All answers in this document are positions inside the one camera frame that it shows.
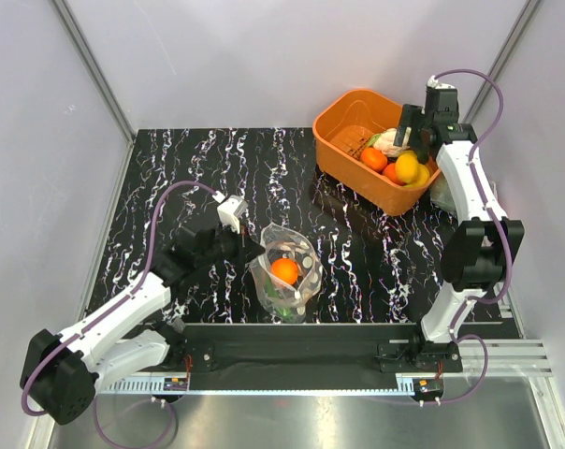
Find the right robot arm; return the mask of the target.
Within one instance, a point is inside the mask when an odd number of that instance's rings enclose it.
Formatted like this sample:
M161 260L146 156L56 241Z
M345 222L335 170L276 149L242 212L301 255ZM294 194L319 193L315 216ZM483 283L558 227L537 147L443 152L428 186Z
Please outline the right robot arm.
M425 371L442 358L437 343L456 341L475 304L497 303L507 293L524 226L509 219L496 199L482 167L481 140L471 125L459 120L454 86L430 80L424 106L403 106L395 142L407 143L419 161L434 160L458 219L442 253L441 291L420 321L421 340L407 350L411 365Z

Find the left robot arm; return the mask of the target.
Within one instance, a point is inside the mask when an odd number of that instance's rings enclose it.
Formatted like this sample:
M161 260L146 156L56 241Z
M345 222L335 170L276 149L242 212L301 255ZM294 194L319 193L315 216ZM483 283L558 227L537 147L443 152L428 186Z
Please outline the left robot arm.
M188 277L221 261L246 266L264 252L244 229L182 230L152 251L148 269L116 297L58 333L42 329L30 339L20 378L22 410L66 425L121 379L147 367L177 369L185 348L171 331L128 333L163 309Z

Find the clear polka dot zip bag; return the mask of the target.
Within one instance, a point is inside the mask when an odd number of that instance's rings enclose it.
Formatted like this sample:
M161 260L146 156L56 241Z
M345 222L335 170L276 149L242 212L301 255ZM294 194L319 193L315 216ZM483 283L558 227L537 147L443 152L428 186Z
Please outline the clear polka dot zip bag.
M265 252L250 264L260 305L283 323L304 322L322 286L316 251L306 237L274 223L262 230L260 244Z

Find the yellow fake bananas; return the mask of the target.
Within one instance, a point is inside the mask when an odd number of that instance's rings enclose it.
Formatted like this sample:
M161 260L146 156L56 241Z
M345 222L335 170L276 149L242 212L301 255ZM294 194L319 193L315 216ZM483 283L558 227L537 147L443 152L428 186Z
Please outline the yellow fake bananas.
M424 164L420 164L419 166L419 176L418 179L410 184L404 184L407 187L419 188L424 187L431 178L431 171L428 167Z

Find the yellow fake lemon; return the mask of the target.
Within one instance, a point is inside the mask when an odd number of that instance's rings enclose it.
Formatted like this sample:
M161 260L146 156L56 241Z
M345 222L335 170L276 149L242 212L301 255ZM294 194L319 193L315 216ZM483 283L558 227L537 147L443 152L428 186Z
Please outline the yellow fake lemon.
M412 152L405 152L398 157L395 163L397 178L404 184L415 182L419 176L419 162Z

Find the green fake cucumber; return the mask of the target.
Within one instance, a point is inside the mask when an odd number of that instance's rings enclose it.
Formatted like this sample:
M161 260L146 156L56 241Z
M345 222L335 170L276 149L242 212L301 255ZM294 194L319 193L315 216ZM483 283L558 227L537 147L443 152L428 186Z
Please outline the green fake cucumber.
M282 301L279 291L273 286L265 288L263 307L266 311L287 323L294 322L297 318L297 311Z

